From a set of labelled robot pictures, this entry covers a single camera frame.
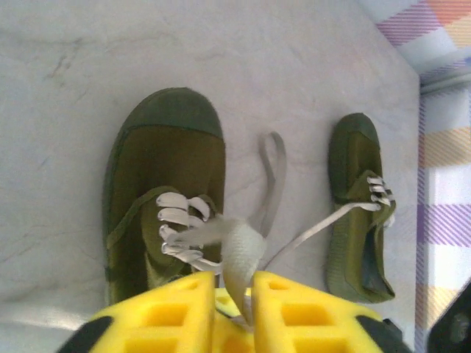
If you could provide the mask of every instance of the plaid fabric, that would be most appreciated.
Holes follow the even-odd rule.
[[[415,349],[471,277],[471,89],[423,96],[419,116]]]
[[[470,0],[358,0],[422,82],[471,68]]]

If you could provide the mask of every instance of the shoe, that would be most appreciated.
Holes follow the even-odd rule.
[[[354,302],[393,299],[384,274],[383,229],[394,220],[396,203],[383,181],[378,135],[366,115],[345,116],[334,128],[329,179],[337,210],[357,205],[333,225],[327,259],[329,291]],[[372,203],[375,210],[368,208]]]
[[[211,103],[188,88],[144,99],[124,122],[108,160],[103,233],[110,304],[217,268],[220,247],[167,246],[170,234],[222,213],[225,147]]]

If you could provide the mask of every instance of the white floor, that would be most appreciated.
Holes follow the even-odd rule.
[[[372,118],[398,203],[385,245],[397,298],[374,308],[412,345],[417,75],[354,1],[157,2],[0,4],[0,322],[5,308],[102,307],[100,202],[112,142],[147,95],[188,86],[222,121],[227,215],[249,215],[261,200],[257,136],[274,129],[285,139],[288,178],[268,254],[330,213],[335,122]],[[273,270],[325,289],[328,240],[322,232]],[[0,325],[2,352],[50,352],[67,335]]]

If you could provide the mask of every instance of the yellow object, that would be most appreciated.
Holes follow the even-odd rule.
[[[370,309],[259,271],[252,334],[230,320],[237,307],[213,284],[212,272],[199,272],[103,309],[93,319],[111,316],[113,323],[91,352],[381,352],[355,319],[379,320]]]

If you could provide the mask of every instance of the black plastic part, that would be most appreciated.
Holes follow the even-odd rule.
[[[428,336],[428,353],[442,352],[471,352],[471,282],[433,325]]]
[[[112,323],[111,316],[103,316],[82,325],[57,353],[88,353]]]
[[[402,333],[392,321],[376,321],[362,315],[357,316],[356,319],[383,353],[412,353],[403,342]]]

